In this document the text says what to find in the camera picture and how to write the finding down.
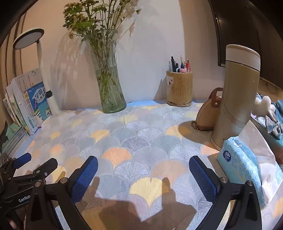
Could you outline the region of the brown glass bowl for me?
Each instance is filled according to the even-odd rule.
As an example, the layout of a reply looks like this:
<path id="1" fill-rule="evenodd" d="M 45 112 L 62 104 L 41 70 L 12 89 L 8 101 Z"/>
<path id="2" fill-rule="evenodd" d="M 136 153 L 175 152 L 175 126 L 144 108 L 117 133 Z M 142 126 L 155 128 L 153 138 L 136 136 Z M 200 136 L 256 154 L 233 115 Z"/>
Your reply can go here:
<path id="1" fill-rule="evenodd" d="M 266 131 L 266 128 L 258 123 L 254 118 L 250 117 L 251 122 L 255 125 L 255 127 L 259 130 L 261 135 L 264 137 L 266 142 L 268 143 L 270 149 L 275 155 L 276 161 L 279 164 L 282 164 L 282 136 L 281 139 L 278 140 L 276 137 L 271 133 L 269 134 Z"/>

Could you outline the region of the bamboo pen holder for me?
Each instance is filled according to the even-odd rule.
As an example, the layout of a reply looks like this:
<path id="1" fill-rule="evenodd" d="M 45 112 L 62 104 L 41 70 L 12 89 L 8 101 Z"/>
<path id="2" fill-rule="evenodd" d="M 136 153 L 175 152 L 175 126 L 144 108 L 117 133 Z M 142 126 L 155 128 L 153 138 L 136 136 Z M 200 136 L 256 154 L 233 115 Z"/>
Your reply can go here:
<path id="1" fill-rule="evenodd" d="M 188 107 L 192 103 L 192 73 L 166 71 L 167 103 L 170 106 Z"/>

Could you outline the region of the row of books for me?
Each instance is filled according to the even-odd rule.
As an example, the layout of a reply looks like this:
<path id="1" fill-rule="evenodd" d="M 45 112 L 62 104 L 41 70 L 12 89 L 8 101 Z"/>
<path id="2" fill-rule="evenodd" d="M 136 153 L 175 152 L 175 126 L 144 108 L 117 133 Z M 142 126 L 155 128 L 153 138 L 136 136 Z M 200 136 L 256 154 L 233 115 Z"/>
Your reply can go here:
<path id="1" fill-rule="evenodd" d="M 13 78 L 6 93 L 16 117 L 29 135 L 34 135 L 52 115 L 39 68 Z"/>

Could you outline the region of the patterned fan tablecloth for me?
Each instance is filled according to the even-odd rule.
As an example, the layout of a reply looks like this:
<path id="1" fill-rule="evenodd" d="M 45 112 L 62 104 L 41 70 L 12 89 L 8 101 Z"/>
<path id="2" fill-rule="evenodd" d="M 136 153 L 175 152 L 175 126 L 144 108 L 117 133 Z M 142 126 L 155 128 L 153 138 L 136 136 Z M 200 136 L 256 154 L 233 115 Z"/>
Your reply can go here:
<path id="1" fill-rule="evenodd" d="M 61 112 L 42 124 L 27 148 L 31 161 L 15 174 L 29 174 L 55 158 L 58 166 L 46 183 L 56 183 L 94 156 L 98 170 L 76 203 L 91 229 L 197 229 L 212 203 L 189 169 L 190 158 L 198 156 L 219 178 L 228 179 L 212 132 L 191 125 L 200 108 L 192 103 L 130 106 L 113 114 Z M 282 183 L 261 209 L 262 229 L 273 229 L 281 217 Z"/>

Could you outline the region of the blue tissue pack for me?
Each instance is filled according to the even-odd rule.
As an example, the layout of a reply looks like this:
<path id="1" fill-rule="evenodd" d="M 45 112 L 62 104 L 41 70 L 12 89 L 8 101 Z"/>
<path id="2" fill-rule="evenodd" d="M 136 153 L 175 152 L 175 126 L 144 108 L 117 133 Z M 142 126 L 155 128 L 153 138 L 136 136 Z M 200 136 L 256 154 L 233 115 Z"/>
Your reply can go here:
<path id="1" fill-rule="evenodd" d="M 282 183 L 275 155 L 251 121 L 238 136 L 224 141 L 217 161 L 230 182 L 253 182 L 261 209 L 272 201 Z"/>

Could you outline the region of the dried flower bouquet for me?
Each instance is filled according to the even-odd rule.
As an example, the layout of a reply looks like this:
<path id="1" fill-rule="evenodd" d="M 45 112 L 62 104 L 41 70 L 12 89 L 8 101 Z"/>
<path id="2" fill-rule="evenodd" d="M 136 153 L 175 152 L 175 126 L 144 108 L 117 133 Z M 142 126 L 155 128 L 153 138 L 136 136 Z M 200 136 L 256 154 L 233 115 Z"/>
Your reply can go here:
<path id="1" fill-rule="evenodd" d="M 86 37 L 95 32 L 118 30 L 124 20 L 142 11 L 138 1 L 76 1 L 64 6 L 63 27 L 67 29 L 69 38 Z"/>

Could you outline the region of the beige thermos bottle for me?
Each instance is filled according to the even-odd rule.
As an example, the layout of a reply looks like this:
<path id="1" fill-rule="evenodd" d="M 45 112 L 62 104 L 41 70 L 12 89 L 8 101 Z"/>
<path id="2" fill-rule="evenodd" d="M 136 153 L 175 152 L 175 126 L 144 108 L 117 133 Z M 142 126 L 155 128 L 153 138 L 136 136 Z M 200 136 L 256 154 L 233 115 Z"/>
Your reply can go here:
<path id="1" fill-rule="evenodd" d="M 226 46 L 224 88 L 219 118 L 211 133 L 211 143 L 221 150 L 225 140 L 240 134 L 250 119 L 259 85 L 260 55 L 248 47 Z"/>

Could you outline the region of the brown round purse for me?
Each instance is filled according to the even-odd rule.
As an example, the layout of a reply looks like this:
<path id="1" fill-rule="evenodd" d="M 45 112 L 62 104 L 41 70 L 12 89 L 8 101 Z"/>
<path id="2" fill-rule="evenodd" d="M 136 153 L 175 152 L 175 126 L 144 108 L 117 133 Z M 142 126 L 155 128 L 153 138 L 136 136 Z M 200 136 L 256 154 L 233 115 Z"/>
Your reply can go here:
<path id="1" fill-rule="evenodd" d="M 216 121 L 220 114 L 221 96 L 217 96 L 218 92 L 223 92 L 223 88 L 215 88 L 208 100 L 201 106 L 195 121 L 191 125 L 195 130 L 211 131 L 214 129 Z"/>

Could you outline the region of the black wall television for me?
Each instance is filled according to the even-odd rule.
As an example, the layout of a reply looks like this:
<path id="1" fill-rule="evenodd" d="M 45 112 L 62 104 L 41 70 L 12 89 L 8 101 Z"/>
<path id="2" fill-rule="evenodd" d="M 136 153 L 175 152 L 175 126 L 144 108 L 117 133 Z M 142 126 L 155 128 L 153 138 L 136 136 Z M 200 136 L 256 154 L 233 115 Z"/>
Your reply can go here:
<path id="1" fill-rule="evenodd" d="M 260 77 L 282 88 L 282 1 L 209 1 L 217 37 L 218 65 L 226 46 L 243 45 L 259 53 Z"/>

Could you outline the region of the grey alien plush toy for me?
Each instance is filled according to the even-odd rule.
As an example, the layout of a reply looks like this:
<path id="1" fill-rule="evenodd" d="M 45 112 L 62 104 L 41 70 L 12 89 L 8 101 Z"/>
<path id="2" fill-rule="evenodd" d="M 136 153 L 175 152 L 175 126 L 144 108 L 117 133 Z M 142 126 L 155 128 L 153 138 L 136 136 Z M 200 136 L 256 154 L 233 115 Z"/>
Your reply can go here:
<path id="1" fill-rule="evenodd" d="M 256 117 L 256 121 L 259 121 L 268 134 L 272 134 L 277 140 L 281 139 L 282 114 L 269 96 L 256 95 L 252 115 Z"/>

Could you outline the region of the glass flower vase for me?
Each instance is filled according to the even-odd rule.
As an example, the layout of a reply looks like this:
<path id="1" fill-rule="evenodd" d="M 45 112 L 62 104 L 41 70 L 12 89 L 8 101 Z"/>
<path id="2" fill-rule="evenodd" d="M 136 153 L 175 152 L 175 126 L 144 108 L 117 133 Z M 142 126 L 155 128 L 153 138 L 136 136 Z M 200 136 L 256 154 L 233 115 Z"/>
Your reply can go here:
<path id="1" fill-rule="evenodd" d="M 84 38 L 91 51 L 102 111 L 106 114 L 119 112 L 126 108 L 115 57 L 116 36 L 117 30 L 104 29 Z"/>

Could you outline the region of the pens in holder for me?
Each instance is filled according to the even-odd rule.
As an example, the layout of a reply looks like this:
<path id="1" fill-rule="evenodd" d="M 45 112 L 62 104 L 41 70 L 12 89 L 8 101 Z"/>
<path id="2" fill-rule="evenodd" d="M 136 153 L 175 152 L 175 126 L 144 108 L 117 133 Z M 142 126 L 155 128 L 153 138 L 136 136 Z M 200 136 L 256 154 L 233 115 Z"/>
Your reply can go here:
<path id="1" fill-rule="evenodd" d="M 184 59 L 180 56 L 180 63 L 178 63 L 172 56 L 168 62 L 168 71 L 176 73 L 192 73 L 189 59 Z"/>

